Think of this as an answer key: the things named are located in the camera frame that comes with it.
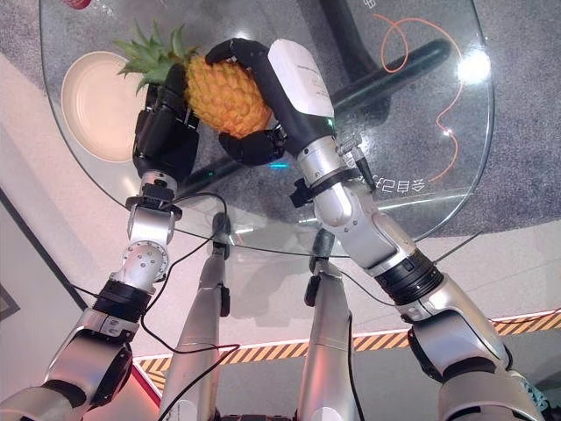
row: glass table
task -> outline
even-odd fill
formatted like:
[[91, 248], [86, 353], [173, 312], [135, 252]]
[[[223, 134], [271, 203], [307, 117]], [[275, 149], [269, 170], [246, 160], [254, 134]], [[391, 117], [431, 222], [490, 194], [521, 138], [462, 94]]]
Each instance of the glass table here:
[[[92, 51], [121, 53], [114, 39], [135, 36], [135, 21], [162, 33], [185, 24], [186, 45], [205, 54], [229, 38], [270, 45], [294, 40], [316, 58], [336, 109], [337, 142], [361, 141], [377, 184], [375, 198], [416, 239], [433, 233], [462, 207], [481, 177], [493, 124], [493, 86], [479, 21], [470, 0], [93, 0], [82, 11], [40, 2], [46, 90], [67, 145], [89, 177], [120, 204], [138, 191], [131, 161], [88, 153], [66, 127], [60, 91], [72, 63]], [[223, 196], [237, 246], [288, 253], [311, 250], [313, 206], [295, 209], [289, 195], [301, 178], [285, 156], [260, 168], [226, 157], [203, 124], [193, 185]], [[182, 204], [176, 228], [201, 237], [221, 205], [211, 197]], [[336, 245], [333, 253], [344, 255]]]

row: white bowl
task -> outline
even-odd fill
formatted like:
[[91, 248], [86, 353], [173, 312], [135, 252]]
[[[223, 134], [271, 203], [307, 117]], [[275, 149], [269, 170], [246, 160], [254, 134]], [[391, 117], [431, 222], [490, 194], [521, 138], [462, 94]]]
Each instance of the white bowl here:
[[60, 93], [68, 129], [88, 152], [108, 162], [132, 159], [137, 116], [146, 100], [146, 89], [136, 95], [141, 75], [117, 74], [125, 63], [106, 51], [85, 54], [68, 69]]

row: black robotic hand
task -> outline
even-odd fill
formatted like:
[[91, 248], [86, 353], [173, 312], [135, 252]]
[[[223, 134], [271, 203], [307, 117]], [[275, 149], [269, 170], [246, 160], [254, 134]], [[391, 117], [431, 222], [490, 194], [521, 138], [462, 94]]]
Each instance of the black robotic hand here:
[[181, 184], [193, 170], [199, 120], [193, 113], [187, 115], [184, 89], [185, 69], [175, 64], [155, 103], [147, 98], [146, 108], [138, 115], [132, 161], [140, 178], [147, 171], [161, 171]]
[[262, 165], [280, 158], [285, 150], [295, 157], [315, 139], [335, 135], [329, 117], [303, 113], [293, 106], [269, 60], [268, 47], [235, 38], [218, 44], [206, 55], [209, 64], [234, 58], [251, 70], [281, 128], [254, 132], [243, 139], [220, 133], [220, 144], [232, 159], [247, 166]]

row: hazard stripe tape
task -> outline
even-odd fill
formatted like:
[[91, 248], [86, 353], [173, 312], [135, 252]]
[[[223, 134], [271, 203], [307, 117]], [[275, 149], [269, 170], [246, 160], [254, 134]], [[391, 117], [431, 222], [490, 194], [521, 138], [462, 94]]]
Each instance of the hazard stripe tape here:
[[[518, 318], [504, 318], [492, 321], [492, 323], [501, 336], [546, 331], [549, 329], [561, 329], [561, 312], [544, 312]], [[360, 334], [353, 337], [352, 343], [355, 352], [404, 348], [409, 346], [407, 335], [408, 330], [406, 329]], [[222, 361], [222, 365], [299, 358], [307, 353], [308, 345], [309, 343], [307, 340], [301, 340], [290, 341], [288, 343], [281, 342], [256, 346], [241, 346], [237, 351], [230, 354]], [[171, 363], [171, 355], [141, 357], [135, 359], [135, 362], [146, 372], [147, 378], [153, 385], [162, 391], [166, 382], [165, 372], [169, 369]]]

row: pineapple crown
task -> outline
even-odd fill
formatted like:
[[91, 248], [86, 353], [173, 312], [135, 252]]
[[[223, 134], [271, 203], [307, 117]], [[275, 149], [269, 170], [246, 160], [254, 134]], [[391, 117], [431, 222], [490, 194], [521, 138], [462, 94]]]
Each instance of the pineapple crown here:
[[181, 32], [185, 25], [174, 28], [169, 35], [169, 46], [161, 38], [158, 24], [153, 23], [153, 30], [148, 39], [140, 30], [138, 22], [135, 22], [138, 40], [132, 39], [126, 42], [116, 39], [113, 42], [123, 50], [126, 65], [118, 73], [125, 77], [129, 73], [141, 73], [144, 76], [138, 83], [138, 91], [148, 83], [163, 83], [167, 72], [175, 64], [180, 63], [187, 66], [191, 58], [196, 55], [197, 47], [185, 48], [181, 40]]

